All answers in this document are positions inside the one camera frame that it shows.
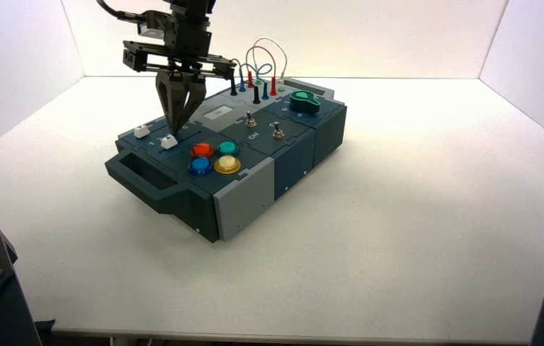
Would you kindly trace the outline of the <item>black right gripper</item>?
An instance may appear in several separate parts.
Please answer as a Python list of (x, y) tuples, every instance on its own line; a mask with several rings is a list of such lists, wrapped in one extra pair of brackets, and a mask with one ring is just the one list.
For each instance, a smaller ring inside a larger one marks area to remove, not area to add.
[[(209, 53), (207, 17), (189, 18), (166, 13), (142, 13), (133, 21), (140, 36), (162, 44), (123, 42), (123, 63), (136, 72), (158, 72), (156, 88), (169, 131), (176, 135), (206, 97), (206, 79), (232, 79), (235, 64)], [(175, 76), (192, 76), (182, 80)]]

